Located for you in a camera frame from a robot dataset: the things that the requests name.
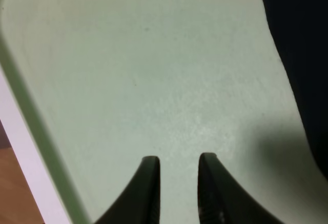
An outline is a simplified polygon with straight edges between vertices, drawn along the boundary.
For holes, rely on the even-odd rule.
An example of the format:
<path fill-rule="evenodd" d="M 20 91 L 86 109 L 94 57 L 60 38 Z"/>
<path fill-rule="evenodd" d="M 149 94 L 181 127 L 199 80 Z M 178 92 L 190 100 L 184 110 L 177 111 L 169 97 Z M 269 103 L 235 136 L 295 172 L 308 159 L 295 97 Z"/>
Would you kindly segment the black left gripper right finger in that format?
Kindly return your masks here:
<path fill-rule="evenodd" d="M 202 153 L 198 165 L 200 223 L 282 223 L 233 178 L 214 153 Z"/>

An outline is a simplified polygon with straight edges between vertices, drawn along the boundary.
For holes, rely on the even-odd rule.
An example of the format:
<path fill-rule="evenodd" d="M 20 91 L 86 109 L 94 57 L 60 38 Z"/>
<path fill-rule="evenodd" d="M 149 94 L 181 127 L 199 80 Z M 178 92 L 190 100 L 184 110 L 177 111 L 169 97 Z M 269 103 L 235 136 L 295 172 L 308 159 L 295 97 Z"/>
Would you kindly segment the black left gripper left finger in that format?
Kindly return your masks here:
<path fill-rule="evenodd" d="M 97 223 L 160 223 L 160 160 L 146 156 L 129 184 Z"/>

